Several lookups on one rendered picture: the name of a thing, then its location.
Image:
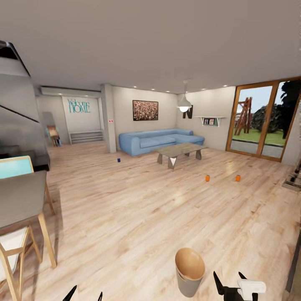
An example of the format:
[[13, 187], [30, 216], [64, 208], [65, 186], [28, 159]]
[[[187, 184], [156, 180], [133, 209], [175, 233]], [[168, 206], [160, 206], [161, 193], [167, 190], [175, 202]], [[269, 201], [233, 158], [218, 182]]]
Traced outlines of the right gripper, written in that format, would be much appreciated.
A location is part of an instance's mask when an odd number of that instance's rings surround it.
[[[238, 293], [238, 288], [231, 288], [228, 286], [223, 286], [215, 271], [214, 279], [217, 286], [217, 291], [219, 295], [224, 296], [224, 301], [245, 301], [243, 297]], [[247, 279], [241, 272], [239, 272], [241, 279]], [[258, 293], [252, 293], [253, 301], [258, 301]]]

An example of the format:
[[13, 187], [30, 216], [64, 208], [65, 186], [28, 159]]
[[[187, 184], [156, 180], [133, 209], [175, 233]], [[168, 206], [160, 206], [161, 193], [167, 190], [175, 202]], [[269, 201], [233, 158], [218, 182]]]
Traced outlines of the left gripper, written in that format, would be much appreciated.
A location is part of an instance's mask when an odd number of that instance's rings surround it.
[[[77, 288], [77, 285], [75, 285], [72, 290], [67, 294], [67, 296], [65, 297], [65, 299], [63, 301], [70, 301], [71, 297], [73, 296], [75, 290]], [[101, 292], [100, 296], [99, 296], [99, 299], [98, 301], [101, 301], [102, 300], [102, 295], [103, 293]]]

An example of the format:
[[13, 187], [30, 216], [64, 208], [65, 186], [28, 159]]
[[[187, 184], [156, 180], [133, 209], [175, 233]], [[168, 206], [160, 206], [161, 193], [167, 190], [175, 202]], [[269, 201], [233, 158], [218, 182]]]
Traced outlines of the trash can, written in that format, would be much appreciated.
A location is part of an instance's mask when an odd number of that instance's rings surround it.
[[[199, 259], [192, 252], [197, 254]], [[193, 297], [205, 273], [202, 256], [191, 248], [182, 248], [176, 253], [175, 265], [180, 292], [187, 298]]]

